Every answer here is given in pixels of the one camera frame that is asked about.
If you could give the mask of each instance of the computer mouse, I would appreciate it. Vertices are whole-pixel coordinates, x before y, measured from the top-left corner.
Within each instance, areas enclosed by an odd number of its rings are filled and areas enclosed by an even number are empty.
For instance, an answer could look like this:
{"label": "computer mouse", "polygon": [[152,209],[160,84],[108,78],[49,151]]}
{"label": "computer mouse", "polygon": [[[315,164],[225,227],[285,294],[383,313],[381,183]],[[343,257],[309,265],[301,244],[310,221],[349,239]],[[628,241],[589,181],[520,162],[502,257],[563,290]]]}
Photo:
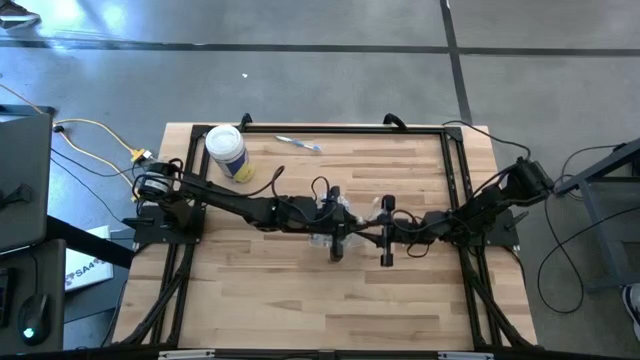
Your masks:
{"label": "computer mouse", "polygon": [[27,298],[18,311],[18,332],[25,344],[41,344],[49,336],[49,304],[45,294]]}

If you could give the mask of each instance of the desk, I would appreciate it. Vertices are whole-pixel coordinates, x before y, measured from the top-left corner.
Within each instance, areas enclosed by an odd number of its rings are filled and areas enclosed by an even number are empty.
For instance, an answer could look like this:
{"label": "desk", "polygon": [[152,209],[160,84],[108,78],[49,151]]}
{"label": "desk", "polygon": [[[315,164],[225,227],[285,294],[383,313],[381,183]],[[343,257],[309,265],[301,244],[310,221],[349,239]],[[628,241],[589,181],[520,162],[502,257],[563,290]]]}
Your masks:
{"label": "desk", "polygon": [[[45,241],[29,249],[22,249],[0,257],[0,267],[14,268],[16,283],[9,305],[7,327],[0,328],[0,355],[39,353],[62,350],[64,309],[64,240]],[[18,331],[18,316],[22,303],[35,292],[37,276],[38,293],[48,296],[49,323],[51,331],[46,340],[36,346],[26,345]]]}
{"label": "desk", "polygon": [[[160,160],[186,157],[191,128],[167,124]],[[491,142],[470,129],[462,133],[477,187],[496,171]],[[287,135],[321,145],[324,151],[318,154],[278,142],[273,135],[244,136],[256,166],[254,178],[234,184],[211,163],[208,180],[249,192],[285,165],[276,186],[279,194],[309,196],[311,180],[324,175],[340,186],[356,214],[369,214],[373,199],[387,193],[396,196],[397,208],[416,215],[450,207],[438,137]],[[460,261],[452,245],[435,243],[423,259],[410,258],[396,246],[395,266],[381,268],[381,252],[371,244],[347,248],[343,260],[331,264],[328,250],[310,247],[307,238],[262,233],[240,217],[208,208],[205,234],[195,250],[180,347],[473,348]],[[133,261],[114,341],[129,335],[156,300],[166,252],[166,245],[151,245]],[[535,342],[518,264],[500,248],[487,249],[486,256],[498,304],[522,335]],[[163,336],[169,332],[173,300],[167,309]],[[482,310],[481,320],[488,339]]]}

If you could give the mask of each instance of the yellow cable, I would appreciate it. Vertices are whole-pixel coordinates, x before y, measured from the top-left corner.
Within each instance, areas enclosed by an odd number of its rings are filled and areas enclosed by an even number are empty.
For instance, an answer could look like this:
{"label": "yellow cable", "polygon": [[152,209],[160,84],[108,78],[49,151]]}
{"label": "yellow cable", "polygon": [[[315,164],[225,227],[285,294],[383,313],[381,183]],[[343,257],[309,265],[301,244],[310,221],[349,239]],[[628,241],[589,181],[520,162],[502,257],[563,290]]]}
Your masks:
{"label": "yellow cable", "polygon": [[[19,99],[21,99],[22,101],[24,101],[25,103],[29,104],[37,113],[39,114],[44,114],[44,111],[40,110],[36,105],[34,105],[31,101],[25,99],[24,97],[22,97],[20,94],[18,94],[17,92],[9,89],[8,87],[6,87],[3,84],[0,84],[0,87],[4,88],[5,90],[7,90],[8,92],[12,93],[13,95],[15,95],[16,97],[18,97]],[[129,150],[129,152],[131,154],[134,153],[134,150],[132,148],[130,148],[129,146],[127,146],[127,144],[124,143],[124,141],[122,141],[115,133],[113,133],[113,131],[111,131],[108,127],[106,127],[105,125],[97,122],[97,121],[93,121],[93,120],[87,120],[87,119],[65,119],[65,120],[60,120],[60,121],[56,121],[53,123],[53,125],[57,125],[60,123],[64,123],[64,122],[86,122],[86,123],[90,123],[90,124],[94,124],[94,125],[98,125],[100,127],[102,127],[103,129],[107,130],[107,132],[109,132],[109,134],[111,134],[116,140],[118,140],[118,142],[120,142],[120,144],[122,144],[122,146],[124,146],[127,150]],[[86,150],[83,150],[77,146],[75,146],[71,140],[69,140],[69,138],[67,137],[67,135],[63,132],[60,133],[60,135],[62,135],[62,138],[67,142],[67,144],[69,144],[69,146],[71,146],[71,148],[81,154],[85,154],[89,157],[92,157],[98,161],[101,161],[109,166],[111,166],[116,172],[120,173],[120,176],[122,176],[122,178],[129,184],[129,186],[133,187],[133,183],[131,182],[131,180],[129,180],[129,178],[122,173],[122,171],[120,169],[118,169],[117,166],[115,166],[114,164],[112,164],[111,162],[101,158],[98,155],[92,154]]]}
{"label": "yellow cable", "polygon": [[88,119],[64,119],[64,120],[54,121],[53,122],[53,126],[56,126],[56,125],[62,124],[62,123],[66,123],[66,122],[83,122],[83,123],[88,123],[88,124],[93,124],[93,125],[100,126],[101,128],[105,129],[109,134],[111,134],[111,136],[113,136],[114,139],[118,140],[120,145],[124,146],[125,149],[129,150],[131,155],[135,154],[135,150],[134,149],[132,149],[129,145],[127,145],[124,141],[122,141],[122,139],[120,139],[120,137],[118,135],[116,135],[113,131],[111,131],[111,129],[109,129],[106,125],[104,125],[101,122],[94,121],[94,120],[88,120]]}
{"label": "yellow cable", "polygon": [[109,162],[108,160],[105,160],[105,159],[101,158],[101,157],[100,157],[100,156],[98,156],[98,155],[94,155],[94,154],[92,154],[92,153],[90,153],[90,152],[88,152],[88,151],[85,151],[85,150],[80,149],[79,147],[75,146],[75,145],[71,142],[71,140],[69,140],[69,138],[67,137],[67,134],[65,134],[65,133],[61,132],[61,133],[60,133],[60,135],[62,135],[62,138],[67,142],[67,144],[69,144],[69,146],[71,146],[71,148],[72,148],[73,150],[75,150],[75,151],[77,151],[77,152],[79,152],[79,153],[81,153],[81,154],[85,154],[85,155],[87,155],[87,156],[89,156],[89,157],[92,157],[92,158],[94,158],[94,159],[96,159],[96,160],[98,160],[98,161],[102,161],[103,163],[105,163],[105,164],[107,164],[107,165],[111,166],[111,167],[112,167],[116,172],[120,173],[120,176],[122,176],[122,178],[124,179],[124,181],[126,181],[126,182],[129,184],[129,186],[133,187],[133,183],[131,182],[131,180],[129,180],[129,178],[128,178],[128,177],[127,177],[127,176],[126,176],[126,175],[125,175],[125,174],[124,174],[120,169],[118,169],[118,167],[117,167],[117,166],[115,166],[113,163]]}
{"label": "yellow cable", "polygon": [[37,106],[35,106],[31,101],[25,99],[24,97],[22,97],[22,95],[18,94],[17,92],[9,89],[8,87],[0,84],[0,86],[2,86],[5,90],[7,90],[8,92],[12,93],[13,95],[15,95],[17,98],[19,98],[20,100],[26,102],[27,104],[29,104],[29,106],[31,106],[33,108],[33,110],[35,110],[38,114],[44,114],[44,111],[38,109]]}

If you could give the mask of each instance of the concrete floor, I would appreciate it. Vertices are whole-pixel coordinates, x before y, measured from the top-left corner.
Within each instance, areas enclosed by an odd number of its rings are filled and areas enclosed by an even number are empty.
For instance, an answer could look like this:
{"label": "concrete floor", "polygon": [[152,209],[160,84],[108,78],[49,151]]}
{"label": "concrete floor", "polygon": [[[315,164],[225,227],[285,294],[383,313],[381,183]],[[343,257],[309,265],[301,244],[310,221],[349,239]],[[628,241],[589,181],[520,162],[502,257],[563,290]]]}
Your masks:
{"label": "concrete floor", "polygon": [[[364,44],[446,46],[437,0],[18,0],[40,13],[35,30],[6,38],[125,39],[244,44]],[[640,4],[633,0],[450,0],[460,46],[638,48]],[[622,57],[462,56],[475,124],[531,147],[552,177],[583,147],[638,136],[640,63]],[[58,118],[103,121],[128,143],[157,152],[164,124],[175,121],[379,123],[393,112],[408,123],[459,119],[448,55],[270,52],[147,52],[0,48],[4,84],[30,100],[56,106]],[[0,93],[0,102],[19,103]],[[78,145],[125,168],[128,154],[103,131],[73,125]],[[53,147],[79,157],[58,137]],[[499,167],[520,155],[496,144]],[[575,159],[569,172],[604,156]],[[126,183],[80,176],[120,217],[134,214]],[[589,221],[583,206],[551,199],[560,238]],[[541,206],[518,227],[527,277],[553,246]],[[52,165],[49,213],[80,228],[109,223],[102,205]],[[586,280],[602,274],[593,234],[572,243]],[[540,344],[548,349],[637,357],[640,342],[616,290],[587,294],[582,309],[557,315],[535,288],[529,301]],[[574,275],[561,256],[545,269],[543,291],[560,308],[577,300]],[[67,324],[65,347],[97,346],[109,314]]]}

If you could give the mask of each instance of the yellow label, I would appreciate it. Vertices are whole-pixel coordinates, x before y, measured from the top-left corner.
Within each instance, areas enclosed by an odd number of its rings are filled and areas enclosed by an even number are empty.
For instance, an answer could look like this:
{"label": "yellow label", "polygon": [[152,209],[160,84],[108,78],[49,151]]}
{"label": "yellow label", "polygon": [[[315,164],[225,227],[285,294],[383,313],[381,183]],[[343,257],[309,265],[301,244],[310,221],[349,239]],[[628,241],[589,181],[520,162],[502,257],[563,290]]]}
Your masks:
{"label": "yellow label", "polygon": [[256,169],[253,167],[253,164],[244,163],[242,167],[238,169],[238,172],[233,175],[233,180],[237,182],[247,182],[251,180],[255,172]]}

